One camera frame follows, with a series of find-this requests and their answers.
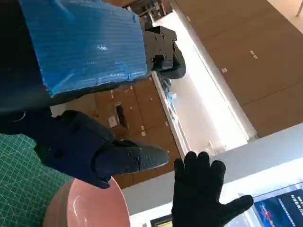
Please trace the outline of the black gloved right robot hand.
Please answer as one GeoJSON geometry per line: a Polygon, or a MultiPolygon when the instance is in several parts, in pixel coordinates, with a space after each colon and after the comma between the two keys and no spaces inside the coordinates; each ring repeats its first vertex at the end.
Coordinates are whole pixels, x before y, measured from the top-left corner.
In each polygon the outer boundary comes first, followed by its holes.
{"type": "Polygon", "coordinates": [[[226,166],[222,161],[210,162],[206,152],[188,152],[174,162],[175,182],[172,224],[175,227],[223,227],[251,208],[251,195],[221,204],[226,166]]]}

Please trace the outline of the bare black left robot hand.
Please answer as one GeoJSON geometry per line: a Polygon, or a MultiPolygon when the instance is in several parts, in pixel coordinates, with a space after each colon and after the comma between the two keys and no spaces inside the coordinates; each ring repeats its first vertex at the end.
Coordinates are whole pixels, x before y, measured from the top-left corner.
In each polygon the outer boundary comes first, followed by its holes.
{"type": "Polygon", "coordinates": [[[86,114],[51,106],[137,82],[155,71],[186,73],[176,33],[146,26],[132,11],[101,0],[0,3],[0,131],[36,142],[41,162],[101,189],[114,175],[168,163],[163,149],[119,142],[86,114]]]}

